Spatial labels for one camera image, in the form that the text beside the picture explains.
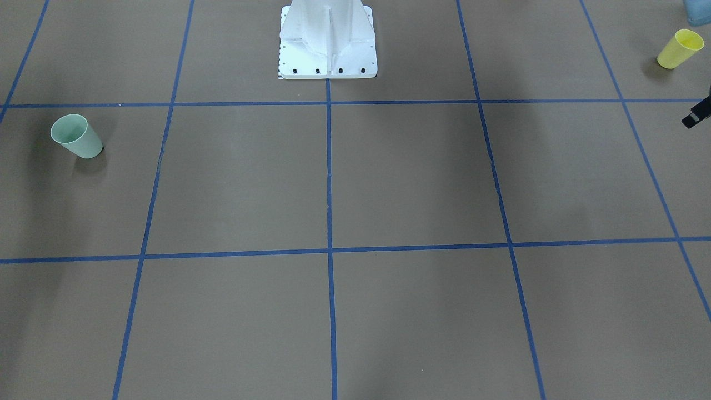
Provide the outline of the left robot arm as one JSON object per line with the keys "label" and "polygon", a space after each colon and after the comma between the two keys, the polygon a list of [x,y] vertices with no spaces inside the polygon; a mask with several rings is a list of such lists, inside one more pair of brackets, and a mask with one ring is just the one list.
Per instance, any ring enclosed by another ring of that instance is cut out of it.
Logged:
{"label": "left robot arm", "polygon": [[710,0],[684,0],[687,21],[691,26],[710,24]]}

